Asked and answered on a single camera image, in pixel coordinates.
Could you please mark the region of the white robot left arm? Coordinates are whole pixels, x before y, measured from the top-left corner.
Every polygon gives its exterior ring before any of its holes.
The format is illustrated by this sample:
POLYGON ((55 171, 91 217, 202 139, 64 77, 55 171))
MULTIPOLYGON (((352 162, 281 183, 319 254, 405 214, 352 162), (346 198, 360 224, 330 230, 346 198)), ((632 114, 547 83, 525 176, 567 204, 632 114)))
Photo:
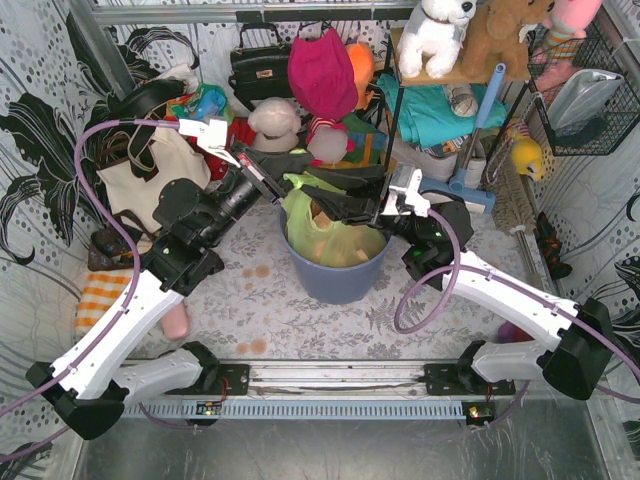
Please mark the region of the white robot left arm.
POLYGON ((223 270, 214 249, 233 224, 259 198, 285 197, 291 189, 285 175, 301 174, 313 162, 302 149, 265 153, 240 142, 228 154, 234 164, 213 192, 187 178, 162 188, 153 213, 161 232, 122 294, 72 349, 27 371, 27 380, 81 438, 98 438, 127 408, 166 392, 224 387, 219 360, 197 341, 136 367, 123 362, 162 317, 223 270))

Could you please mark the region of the green plastic trash bag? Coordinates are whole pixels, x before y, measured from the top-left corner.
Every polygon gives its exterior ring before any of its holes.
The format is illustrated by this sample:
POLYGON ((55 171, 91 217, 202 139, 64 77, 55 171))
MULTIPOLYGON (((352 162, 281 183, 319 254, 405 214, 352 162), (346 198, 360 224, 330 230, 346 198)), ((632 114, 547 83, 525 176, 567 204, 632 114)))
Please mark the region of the green plastic trash bag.
POLYGON ((344 194, 345 190, 308 172, 285 173, 293 189, 282 202, 286 214, 284 232, 293 250, 312 263, 346 268, 368 262, 387 245, 387 239, 369 226, 333 221, 317 200, 303 187, 316 187, 321 193, 344 194))

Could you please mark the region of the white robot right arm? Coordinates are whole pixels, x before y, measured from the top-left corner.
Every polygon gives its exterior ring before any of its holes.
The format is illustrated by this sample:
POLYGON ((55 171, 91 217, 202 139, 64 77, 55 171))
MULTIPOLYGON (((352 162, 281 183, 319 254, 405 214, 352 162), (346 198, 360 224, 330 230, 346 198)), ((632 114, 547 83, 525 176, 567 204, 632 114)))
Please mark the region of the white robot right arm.
POLYGON ((430 389, 480 394, 501 381, 543 380, 570 398, 591 397, 614 345, 602 303, 589 299, 578 305, 547 294, 466 249, 473 230, 464 201, 451 197, 432 204, 415 167, 401 164, 393 173, 381 166, 308 171, 322 183, 301 189, 331 220, 409 243, 402 260, 417 284, 471 300, 529 335, 526 342, 472 342, 448 373, 427 374, 430 389))

